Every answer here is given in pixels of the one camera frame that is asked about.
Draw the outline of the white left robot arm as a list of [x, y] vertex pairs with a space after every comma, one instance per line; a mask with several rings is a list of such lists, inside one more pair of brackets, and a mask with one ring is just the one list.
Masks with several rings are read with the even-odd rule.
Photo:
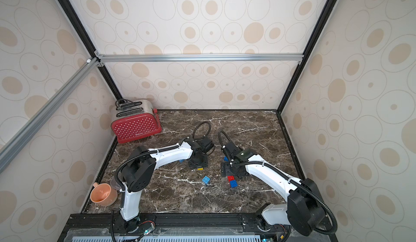
[[205, 168], [209, 152], [214, 148], [209, 137], [185, 138], [175, 145], [148, 150], [137, 147], [114, 174], [122, 193], [120, 214], [123, 220], [130, 221], [139, 216], [142, 190], [149, 185], [156, 169], [180, 160], [187, 161], [191, 169]]

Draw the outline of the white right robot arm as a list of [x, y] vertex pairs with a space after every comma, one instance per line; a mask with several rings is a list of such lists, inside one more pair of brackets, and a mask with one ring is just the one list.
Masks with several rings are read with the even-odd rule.
[[226, 168], [234, 176], [254, 176], [285, 200], [279, 205], [266, 204], [257, 212], [256, 222], [260, 229], [267, 231], [274, 225], [290, 225], [304, 236], [318, 230], [326, 212], [319, 191], [311, 181], [303, 184], [299, 178], [276, 168], [253, 150], [243, 150], [232, 141], [222, 145], [222, 152], [229, 161]]

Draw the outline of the dark blue square lego brick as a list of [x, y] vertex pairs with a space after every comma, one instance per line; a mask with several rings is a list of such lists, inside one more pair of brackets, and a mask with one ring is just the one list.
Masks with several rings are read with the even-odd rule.
[[232, 181], [230, 181], [230, 182], [229, 182], [229, 184], [230, 184], [230, 187], [231, 187], [231, 188], [234, 188], [234, 187], [237, 187], [237, 186], [238, 186], [238, 184], [237, 184], [237, 181], [236, 181], [236, 180], [232, 180]]

